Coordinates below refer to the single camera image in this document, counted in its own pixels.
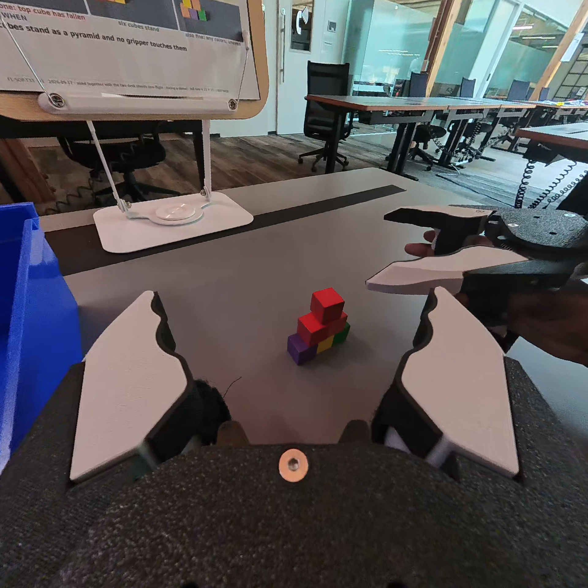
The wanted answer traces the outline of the wooden post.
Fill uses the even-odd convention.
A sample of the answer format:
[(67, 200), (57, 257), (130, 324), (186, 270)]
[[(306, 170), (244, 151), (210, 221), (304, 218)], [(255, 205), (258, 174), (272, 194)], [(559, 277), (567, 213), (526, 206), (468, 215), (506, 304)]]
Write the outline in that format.
[(548, 65), (546, 66), (540, 80), (537, 82), (536, 87), (531, 94), (531, 101), (538, 101), (540, 93), (543, 88), (550, 86), (555, 74), (560, 68), (564, 55), (568, 52), (570, 46), (573, 44), (577, 35), (583, 33), (584, 27), (587, 24), (587, 1), (582, 1), (577, 8), (577, 11), (571, 20), (571, 23), (564, 34), (559, 45), (555, 49), (553, 56), (551, 57)]
[(461, 5), (462, 1), (441, 1), (437, 15), (433, 19), (422, 65), (422, 73), (427, 75), (425, 97), (429, 97), (433, 90)]

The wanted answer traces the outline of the grey desk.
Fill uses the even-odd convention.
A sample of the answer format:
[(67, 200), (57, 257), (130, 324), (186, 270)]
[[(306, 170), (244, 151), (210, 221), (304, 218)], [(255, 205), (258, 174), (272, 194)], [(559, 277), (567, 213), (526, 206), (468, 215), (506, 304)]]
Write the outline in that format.
[[(81, 313), (82, 346), (141, 293), (156, 290), (177, 352), (224, 394), (253, 443), (332, 443), (353, 419), (370, 421), (425, 299), (366, 289), (423, 228), (383, 217), (397, 206), (472, 200), (377, 169), (226, 190), (256, 217), (244, 232), (174, 249), (107, 254), (92, 210), (41, 217)], [(297, 366), (287, 338), (312, 293), (345, 300), (349, 338)]]

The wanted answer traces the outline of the red wooden cube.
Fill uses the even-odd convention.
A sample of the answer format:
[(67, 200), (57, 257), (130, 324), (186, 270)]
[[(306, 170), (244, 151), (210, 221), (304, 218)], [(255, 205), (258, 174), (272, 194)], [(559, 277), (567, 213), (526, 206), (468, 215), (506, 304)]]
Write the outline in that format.
[(312, 293), (311, 313), (321, 323), (338, 320), (342, 316), (345, 300), (334, 288), (326, 288)]

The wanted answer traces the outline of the white document stand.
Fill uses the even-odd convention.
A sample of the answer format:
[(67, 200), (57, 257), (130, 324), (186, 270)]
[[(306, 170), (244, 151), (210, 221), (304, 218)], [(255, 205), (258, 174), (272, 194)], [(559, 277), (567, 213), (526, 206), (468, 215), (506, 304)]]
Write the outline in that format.
[[(212, 190), (210, 121), (249, 119), (259, 114), (269, 91), (264, 15), (261, 1), (247, 1), (250, 33), (246, 52), (253, 50), (260, 99), (224, 96), (170, 97), (100, 93), (24, 92), (1, 90), (1, 116), (20, 122), (83, 121), (104, 165), (116, 206), (98, 209), (93, 223), (104, 251), (128, 254), (182, 240), (207, 236), (250, 224), (254, 217), (227, 195)], [(201, 121), (204, 187), (200, 193), (128, 204), (116, 191), (98, 142), (99, 122)]]

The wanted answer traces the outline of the glass door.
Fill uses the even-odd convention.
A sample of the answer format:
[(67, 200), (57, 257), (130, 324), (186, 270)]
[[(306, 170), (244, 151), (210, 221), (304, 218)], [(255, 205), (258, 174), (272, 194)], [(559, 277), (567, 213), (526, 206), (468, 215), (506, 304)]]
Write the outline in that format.
[(301, 134), (307, 63), (320, 57), (323, 1), (278, 1), (276, 11), (276, 133)]

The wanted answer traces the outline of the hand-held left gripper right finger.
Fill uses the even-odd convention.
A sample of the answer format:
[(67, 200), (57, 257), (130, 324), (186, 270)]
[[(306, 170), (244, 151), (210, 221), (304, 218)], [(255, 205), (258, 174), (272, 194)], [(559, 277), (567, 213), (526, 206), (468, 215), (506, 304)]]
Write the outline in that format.
[(457, 457), (508, 479), (519, 475), (504, 352), (444, 288), (430, 290), (413, 347), (376, 409), (371, 440), (454, 479)]

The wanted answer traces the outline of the wooden top desk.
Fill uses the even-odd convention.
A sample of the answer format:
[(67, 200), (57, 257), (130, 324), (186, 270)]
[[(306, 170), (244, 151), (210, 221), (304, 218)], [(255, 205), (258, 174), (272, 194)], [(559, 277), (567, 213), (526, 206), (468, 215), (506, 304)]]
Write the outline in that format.
[(587, 164), (587, 122), (518, 129), (516, 138), (528, 139), (523, 157), (550, 165), (562, 159)]
[(400, 128), (396, 133), (386, 170), (390, 173), (406, 176), (403, 170), (418, 124), (430, 122), (437, 112), (450, 111), (449, 102), (446, 99), (437, 98), (375, 98), (308, 94), (305, 99), (317, 102), (334, 113), (334, 122), (327, 141), (326, 174), (334, 173), (344, 115), (352, 115), (357, 112), (388, 113), (390, 121), (399, 124)]
[(447, 125), (451, 125), (451, 127), (449, 128), (450, 132), (445, 146), (440, 148), (440, 157), (437, 162), (439, 166), (449, 169), (452, 172), (459, 171), (470, 162), (469, 157), (466, 157), (464, 160), (453, 159), (454, 156), (459, 155), (459, 145), (470, 122), (481, 123), (488, 117), (493, 118), (490, 131), (485, 135), (479, 148), (475, 150), (475, 152), (480, 152), (480, 156), (473, 156), (472, 159), (481, 158), (482, 160), (495, 162), (496, 159), (486, 157), (484, 151), (487, 147), (490, 147), (490, 138), (498, 124), (502, 123), (503, 119), (514, 119), (518, 121), (536, 107), (534, 102), (508, 102), (493, 99), (466, 99), (465, 105), (467, 108), (450, 108), (447, 112)]

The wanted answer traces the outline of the person's right hand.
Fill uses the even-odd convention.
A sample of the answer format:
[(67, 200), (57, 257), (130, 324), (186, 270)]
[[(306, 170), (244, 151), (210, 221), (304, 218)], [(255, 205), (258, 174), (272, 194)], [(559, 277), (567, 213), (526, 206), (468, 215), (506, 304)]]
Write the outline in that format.
[(562, 360), (587, 366), (587, 284), (514, 293), (497, 313), (500, 326)]

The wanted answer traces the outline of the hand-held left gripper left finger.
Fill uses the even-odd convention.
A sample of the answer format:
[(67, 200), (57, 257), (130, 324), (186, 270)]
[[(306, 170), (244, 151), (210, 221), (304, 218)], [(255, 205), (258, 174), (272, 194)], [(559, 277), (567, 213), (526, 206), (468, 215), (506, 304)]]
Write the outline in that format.
[(84, 359), (70, 481), (86, 481), (128, 458), (156, 469), (199, 434), (203, 401), (175, 349), (152, 290), (94, 342)]

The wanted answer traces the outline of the black office chair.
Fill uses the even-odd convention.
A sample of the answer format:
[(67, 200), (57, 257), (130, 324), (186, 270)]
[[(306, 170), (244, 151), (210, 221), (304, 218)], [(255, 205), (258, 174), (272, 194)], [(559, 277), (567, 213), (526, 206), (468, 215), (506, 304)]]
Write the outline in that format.
[[(307, 94), (308, 95), (330, 95), (347, 96), (349, 86), (349, 63), (307, 63)], [(311, 171), (316, 172), (317, 164), (321, 160), (327, 160), (329, 149), (329, 138), (331, 135), (335, 114), (327, 110), (319, 102), (306, 101), (305, 118), (303, 123), (303, 134), (307, 138), (323, 141), (322, 148), (315, 151), (301, 153), (298, 156), (298, 164), (303, 159), (315, 156)]]
[(415, 128), (412, 146), (408, 151), (408, 159), (414, 161), (419, 158), (426, 164), (426, 171), (430, 172), (437, 164), (437, 159), (428, 153), (429, 143), (441, 139), (447, 134), (447, 130), (441, 126), (420, 124)]
[[(65, 155), (75, 163), (89, 169), (89, 190), (97, 206), (107, 206), (116, 203), (110, 184), (96, 190), (93, 184), (100, 180), (108, 182), (98, 149), (92, 141), (73, 141), (67, 137), (57, 138)], [(149, 195), (175, 197), (180, 192), (156, 187), (136, 180), (135, 172), (154, 167), (166, 158), (166, 151), (157, 134), (152, 136), (140, 135), (131, 142), (103, 142), (100, 144), (110, 173), (119, 173), (123, 180), (115, 185), (118, 196), (129, 203), (145, 202)]]

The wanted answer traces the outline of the printed instruction sheet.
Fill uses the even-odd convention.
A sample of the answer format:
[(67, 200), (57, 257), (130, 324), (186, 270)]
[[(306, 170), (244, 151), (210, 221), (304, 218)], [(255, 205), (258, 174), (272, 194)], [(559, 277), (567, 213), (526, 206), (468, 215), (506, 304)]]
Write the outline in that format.
[(1, 1), (1, 90), (260, 99), (247, 1)]

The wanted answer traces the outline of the stack of coloured cubes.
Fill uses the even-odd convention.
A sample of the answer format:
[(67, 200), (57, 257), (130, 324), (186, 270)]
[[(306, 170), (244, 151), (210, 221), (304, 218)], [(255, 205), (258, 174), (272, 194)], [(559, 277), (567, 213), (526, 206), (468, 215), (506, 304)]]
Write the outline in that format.
[(322, 323), (314, 313), (298, 318), (297, 331), (288, 337), (287, 350), (297, 365), (346, 342), (350, 331), (348, 315), (342, 312), (335, 320)]

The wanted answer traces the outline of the blue plastic bin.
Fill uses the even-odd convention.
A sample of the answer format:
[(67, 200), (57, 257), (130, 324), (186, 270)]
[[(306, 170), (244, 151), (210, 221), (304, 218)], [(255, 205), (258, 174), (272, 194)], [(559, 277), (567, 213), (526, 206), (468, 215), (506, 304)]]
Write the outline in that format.
[(1, 206), (1, 470), (82, 360), (77, 303), (33, 203)]

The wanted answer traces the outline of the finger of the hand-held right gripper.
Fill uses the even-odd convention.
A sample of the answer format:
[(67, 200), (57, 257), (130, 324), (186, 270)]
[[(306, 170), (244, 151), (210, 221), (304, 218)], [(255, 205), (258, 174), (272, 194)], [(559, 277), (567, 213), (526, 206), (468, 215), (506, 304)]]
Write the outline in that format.
[(525, 261), (528, 258), (507, 249), (469, 246), (452, 254), (393, 262), (369, 278), (366, 287), (399, 295), (427, 295), (431, 289), (443, 287), (455, 295), (467, 271)]
[(415, 205), (392, 210), (385, 221), (430, 228), (436, 232), (432, 249), (435, 254), (453, 254), (467, 239), (480, 235), (496, 208), (461, 205)]

